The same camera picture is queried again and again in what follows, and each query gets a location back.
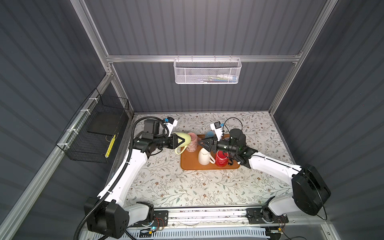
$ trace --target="orange tray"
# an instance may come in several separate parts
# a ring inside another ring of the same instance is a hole
[[[197,135],[199,138],[204,138],[205,135]],[[223,138],[229,137],[229,134],[225,134]],[[207,165],[201,165],[198,161],[198,155],[200,150],[202,149],[202,146],[197,146],[196,151],[194,152],[188,152],[185,150],[181,154],[181,168],[184,170],[216,170],[216,169],[236,169],[239,168],[240,165],[237,162],[233,162],[233,165],[225,165],[224,167],[218,167],[216,164],[208,163]],[[212,157],[216,157],[215,153],[211,152]]]

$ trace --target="floral patterned surface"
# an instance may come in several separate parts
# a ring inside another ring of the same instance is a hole
[[[136,119],[144,116],[173,117],[178,121],[173,131],[196,134],[205,134],[212,122],[224,123],[226,119],[236,117],[243,123],[247,145],[291,163],[268,112],[140,114]],[[142,121],[136,126],[135,134],[143,129],[143,124]],[[236,119],[228,120],[226,126],[241,128]],[[128,192],[126,205],[136,201],[151,202],[155,207],[254,204],[290,191],[288,184],[244,166],[228,170],[183,170],[180,156],[174,150],[164,149],[150,157],[140,170]]]

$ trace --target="mug handle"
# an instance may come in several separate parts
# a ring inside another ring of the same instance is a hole
[[[183,150],[181,150],[181,152],[178,153],[178,152],[177,152],[178,147],[177,147],[177,148],[175,148],[175,153],[176,153],[177,155],[180,155],[180,154],[183,153],[183,151],[184,151],[186,148],[187,148],[187,146],[184,146]]]
[[[211,153],[209,153],[209,157],[211,158],[209,161],[214,164],[216,162],[216,160],[212,157]]]

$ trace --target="gray wall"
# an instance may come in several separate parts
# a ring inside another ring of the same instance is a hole
[[[238,84],[176,84],[173,63],[114,63],[135,112],[268,110],[292,63],[243,63]]]
[[[275,114],[296,162],[331,189],[342,239],[382,238],[383,20],[383,1],[339,1]]]
[[[297,54],[324,2],[86,0],[110,55]],[[115,66],[135,112],[168,112],[267,110],[290,64],[243,63],[239,83],[219,87],[179,86],[171,64]]]
[[[0,42],[2,222],[105,72],[69,1],[0,1]],[[63,159],[15,238],[73,231],[107,176],[107,165]]]

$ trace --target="black wire basket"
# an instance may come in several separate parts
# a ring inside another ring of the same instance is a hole
[[[70,124],[62,136],[69,131],[66,142],[56,142],[71,160],[107,163],[115,140],[124,133],[122,125],[128,120],[129,103],[126,98],[98,95],[83,111],[78,123],[71,129]]]

